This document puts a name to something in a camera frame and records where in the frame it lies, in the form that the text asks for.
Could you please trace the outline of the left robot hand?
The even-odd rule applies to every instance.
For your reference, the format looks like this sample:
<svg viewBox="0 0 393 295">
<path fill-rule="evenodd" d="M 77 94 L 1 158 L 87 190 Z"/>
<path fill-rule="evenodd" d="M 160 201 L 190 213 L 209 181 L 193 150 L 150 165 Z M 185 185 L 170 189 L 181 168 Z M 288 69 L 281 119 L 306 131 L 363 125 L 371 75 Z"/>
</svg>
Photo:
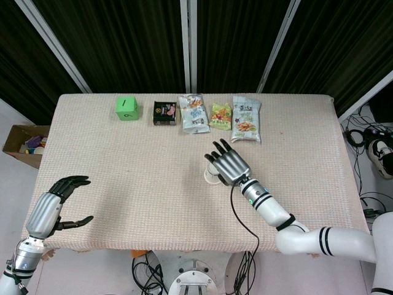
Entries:
<svg viewBox="0 0 393 295">
<path fill-rule="evenodd" d="M 88 176 L 68 176 L 58 180 L 48 192 L 43 193 L 26 223 L 28 235 L 45 240 L 55 231 L 73 229 L 85 226 L 94 216 L 87 216 L 80 221 L 62 221 L 62 207 L 70 195 L 80 186 L 89 185 Z"/>
</svg>

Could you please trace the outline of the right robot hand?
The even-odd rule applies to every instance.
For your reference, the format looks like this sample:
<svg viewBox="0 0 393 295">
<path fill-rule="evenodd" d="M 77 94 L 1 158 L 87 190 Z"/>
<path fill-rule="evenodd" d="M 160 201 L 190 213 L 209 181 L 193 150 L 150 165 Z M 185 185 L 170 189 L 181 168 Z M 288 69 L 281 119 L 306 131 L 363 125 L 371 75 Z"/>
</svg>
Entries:
<svg viewBox="0 0 393 295">
<path fill-rule="evenodd" d="M 204 157 L 218 171 L 218 179 L 226 186 L 237 185 L 244 179 L 251 177 L 251 167 L 246 161 L 224 140 L 213 141 L 216 148 Z"/>
</svg>

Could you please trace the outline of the white paper cup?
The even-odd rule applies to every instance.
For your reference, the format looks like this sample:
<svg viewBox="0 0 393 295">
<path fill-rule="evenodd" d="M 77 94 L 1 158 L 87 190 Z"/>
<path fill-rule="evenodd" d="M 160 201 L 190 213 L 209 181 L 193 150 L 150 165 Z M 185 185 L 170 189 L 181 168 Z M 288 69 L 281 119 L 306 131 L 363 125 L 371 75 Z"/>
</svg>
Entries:
<svg viewBox="0 0 393 295">
<path fill-rule="evenodd" d="M 204 171 L 204 178 L 208 184 L 220 184 L 219 172 L 212 163 L 208 163 Z"/>
</svg>

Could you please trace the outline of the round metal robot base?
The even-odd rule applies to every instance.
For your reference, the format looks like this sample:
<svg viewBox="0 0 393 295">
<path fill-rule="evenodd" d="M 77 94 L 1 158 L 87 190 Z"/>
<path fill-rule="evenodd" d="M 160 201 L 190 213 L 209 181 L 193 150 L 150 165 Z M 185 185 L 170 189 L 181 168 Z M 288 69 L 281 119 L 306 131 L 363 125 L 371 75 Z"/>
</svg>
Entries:
<svg viewBox="0 0 393 295">
<path fill-rule="evenodd" d="M 219 295 L 214 272 L 196 259 L 175 266 L 166 279 L 168 295 Z"/>
</svg>

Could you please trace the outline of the beige woven tablecloth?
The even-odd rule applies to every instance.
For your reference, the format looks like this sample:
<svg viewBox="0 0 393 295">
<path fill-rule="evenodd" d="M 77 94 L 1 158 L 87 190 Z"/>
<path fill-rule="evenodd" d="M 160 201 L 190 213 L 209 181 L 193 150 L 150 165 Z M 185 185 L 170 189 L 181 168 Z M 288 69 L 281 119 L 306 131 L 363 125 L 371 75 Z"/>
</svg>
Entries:
<svg viewBox="0 0 393 295">
<path fill-rule="evenodd" d="M 261 143 L 232 148 L 252 176 L 309 229 L 367 231 L 341 127 L 327 95 L 251 94 L 261 102 Z M 76 251 L 275 250 L 270 227 L 239 191 L 208 184 L 205 154 L 231 134 L 213 129 L 190 135 L 181 125 L 155 126 L 155 101 L 177 95 L 138 94 L 138 120 L 115 113 L 117 94 L 60 96 L 31 199 L 35 204 L 59 179 L 84 175 L 61 218 L 93 220 L 55 232 L 49 247 Z"/>
</svg>

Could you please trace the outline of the tall pale green snack bag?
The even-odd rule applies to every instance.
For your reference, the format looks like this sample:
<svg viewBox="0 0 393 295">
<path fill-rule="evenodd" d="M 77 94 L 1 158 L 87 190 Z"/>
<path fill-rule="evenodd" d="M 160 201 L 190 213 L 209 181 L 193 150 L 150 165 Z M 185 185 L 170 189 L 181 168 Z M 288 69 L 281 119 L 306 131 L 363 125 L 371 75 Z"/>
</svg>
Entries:
<svg viewBox="0 0 393 295">
<path fill-rule="evenodd" d="M 233 97 L 232 143 L 243 140 L 261 143 L 260 107 L 259 100 L 245 96 Z"/>
</svg>

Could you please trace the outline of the green orange snack bag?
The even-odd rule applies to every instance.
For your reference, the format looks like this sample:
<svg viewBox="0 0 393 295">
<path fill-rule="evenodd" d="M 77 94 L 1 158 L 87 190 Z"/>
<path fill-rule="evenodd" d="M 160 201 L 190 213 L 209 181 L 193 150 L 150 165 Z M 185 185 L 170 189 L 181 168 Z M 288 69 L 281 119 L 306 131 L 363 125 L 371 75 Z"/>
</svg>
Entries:
<svg viewBox="0 0 393 295">
<path fill-rule="evenodd" d="M 219 130 L 228 131 L 232 128 L 232 109 L 228 103 L 213 103 L 209 126 Z"/>
</svg>

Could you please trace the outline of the silver blue snack bag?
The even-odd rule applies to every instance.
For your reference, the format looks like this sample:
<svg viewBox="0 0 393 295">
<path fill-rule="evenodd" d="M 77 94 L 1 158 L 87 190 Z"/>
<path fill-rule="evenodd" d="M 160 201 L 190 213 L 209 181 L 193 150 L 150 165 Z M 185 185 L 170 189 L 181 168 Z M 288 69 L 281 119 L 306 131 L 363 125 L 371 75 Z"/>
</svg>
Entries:
<svg viewBox="0 0 393 295">
<path fill-rule="evenodd" d="M 208 115 L 201 94 L 178 96 L 182 130 L 188 134 L 209 133 Z"/>
</svg>

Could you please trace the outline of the cardboard box with toys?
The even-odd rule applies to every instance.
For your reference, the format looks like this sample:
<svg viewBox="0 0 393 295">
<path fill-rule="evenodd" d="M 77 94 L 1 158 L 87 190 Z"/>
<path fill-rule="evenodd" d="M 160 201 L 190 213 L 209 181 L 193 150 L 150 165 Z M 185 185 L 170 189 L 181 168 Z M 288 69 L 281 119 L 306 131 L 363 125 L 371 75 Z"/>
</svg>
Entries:
<svg viewBox="0 0 393 295">
<path fill-rule="evenodd" d="M 39 169 L 49 130 L 49 125 L 13 125 L 2 151 Z"/>
</svg>

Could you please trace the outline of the black snack box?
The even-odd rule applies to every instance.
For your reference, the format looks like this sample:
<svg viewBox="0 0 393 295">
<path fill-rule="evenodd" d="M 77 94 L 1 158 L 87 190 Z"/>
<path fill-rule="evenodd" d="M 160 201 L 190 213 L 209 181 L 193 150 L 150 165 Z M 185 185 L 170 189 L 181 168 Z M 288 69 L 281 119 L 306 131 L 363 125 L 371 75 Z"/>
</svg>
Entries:
<svg viewBox="0 0 393 295">
<path fill-rule="evenodd" d="M 154 102 L 153 124 L 154 125 L 176 125 L 176 103 L 175 102 Z"/>
</svg>

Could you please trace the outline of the green foam cube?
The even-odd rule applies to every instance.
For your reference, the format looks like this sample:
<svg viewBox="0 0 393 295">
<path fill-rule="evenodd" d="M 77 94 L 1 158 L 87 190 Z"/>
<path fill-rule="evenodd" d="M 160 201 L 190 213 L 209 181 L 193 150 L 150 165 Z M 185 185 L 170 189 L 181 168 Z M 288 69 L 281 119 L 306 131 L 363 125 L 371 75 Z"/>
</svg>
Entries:
<svg viewBox="0 0 393 295">
<path fill-rule="evenodd" d="M 118 96 L 115 106 L 115 113 L 120 120 L 138 120 L 138 103 L 135 96 Z"/>
</svg>

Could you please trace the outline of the black white sneaker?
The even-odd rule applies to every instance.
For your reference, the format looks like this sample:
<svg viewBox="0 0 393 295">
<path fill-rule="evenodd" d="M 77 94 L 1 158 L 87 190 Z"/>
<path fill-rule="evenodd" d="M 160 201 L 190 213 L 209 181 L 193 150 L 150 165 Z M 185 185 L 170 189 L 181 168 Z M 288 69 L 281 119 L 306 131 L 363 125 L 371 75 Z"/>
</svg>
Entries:
<svg viewBox="0 0 393 295">
<path fill-rule="evenodd" d="M 383 140 L 374 140 L 368 146 L 368 156 L 384 179 L 393 179 L 393 149 Z"/>
</svg>

